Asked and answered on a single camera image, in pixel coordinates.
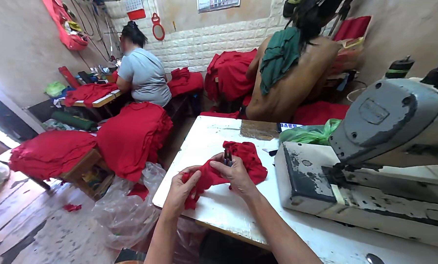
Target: hand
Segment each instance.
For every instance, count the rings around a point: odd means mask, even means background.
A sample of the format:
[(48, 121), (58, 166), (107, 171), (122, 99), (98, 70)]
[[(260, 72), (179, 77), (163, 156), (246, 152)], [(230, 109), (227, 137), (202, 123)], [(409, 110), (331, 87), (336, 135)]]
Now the hand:
[[(178, 218), (181, 215), (185, 209), (185, 200), (191, 192), (191, 189), (193, 189), (198, 182), (199, 177), (201, 177), (201, 171), (199, 171), (199, 168), (201, 168), (201, 166), (188, 167), (172, 178), (172, 185), (170, 185), (167, 199), (163, 204), (162, 213), (165, 212), (169, 216), (175, 218)], [(194, 172), (186, 183), (181, 181), (184, 172)]]
[(251, 181), (241, 158), (232, 156), (232, 167), (223, 164), (224, 153), (219, 153), (211, 159), (212, 161), (209, 163), (211, 167), (218, 170), (223, 178), (228, 179), (232, 190), (236, 191), (244, 200), (259, 193), (257, 187)]

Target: spool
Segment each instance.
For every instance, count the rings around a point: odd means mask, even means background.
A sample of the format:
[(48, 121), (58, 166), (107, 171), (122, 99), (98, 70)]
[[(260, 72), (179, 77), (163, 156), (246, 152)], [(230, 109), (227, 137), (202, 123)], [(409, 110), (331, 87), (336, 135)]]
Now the spool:
[(410, 59), (410, 56), (403, 60), (392, 62), (391, 66), (385, 73), (387, 79), (405, 78), (406, 74), (413, 67), (415, 60)]

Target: red bag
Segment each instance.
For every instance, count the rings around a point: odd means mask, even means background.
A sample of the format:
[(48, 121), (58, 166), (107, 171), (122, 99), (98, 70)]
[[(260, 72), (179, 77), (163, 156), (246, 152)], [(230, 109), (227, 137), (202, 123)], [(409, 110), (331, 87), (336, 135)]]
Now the red bag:
[(61, 25), (62, 20), (72, 21), (70, 16), (64, 10), (63, 4), (60, 0), (43, 0), (49, 15), (56, 23), (56, 27), (59, 32), (59, 39), (66, 45), (69, 50), (83, 50), (87, 47), (87, 40), (83, 39), (79, 35), (70, 35), (66, 32), (64, 27)]

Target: forearm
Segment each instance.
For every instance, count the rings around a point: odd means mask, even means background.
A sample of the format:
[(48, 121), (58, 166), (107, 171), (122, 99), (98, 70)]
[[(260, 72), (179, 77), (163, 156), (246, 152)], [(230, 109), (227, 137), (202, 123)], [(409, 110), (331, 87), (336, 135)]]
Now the forearm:
[(154, 230), (144, 264), (171, 264), (178, 217), (162, 211)]
[(322, 263), (258, 190), (245, 201), (279, 264)]

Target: green plastic bag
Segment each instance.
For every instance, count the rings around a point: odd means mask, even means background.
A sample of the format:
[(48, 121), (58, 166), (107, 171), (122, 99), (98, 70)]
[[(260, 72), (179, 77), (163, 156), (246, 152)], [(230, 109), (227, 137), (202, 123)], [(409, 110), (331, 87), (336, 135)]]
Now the green plastic bag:
[(60, 82), (53, 82), (46, 86), (44, 89), (44, 92), (51, 96), (51, 97), (57, 97), (62, 94), (62, 91), (66, 88), (62, 83)]
[(279, 135), (280, 144), (284, 141), (329, 146), (328, 138), (341, 123), (340, 119), (328, 119), (325, 125), (304, 125), (288, 129)]

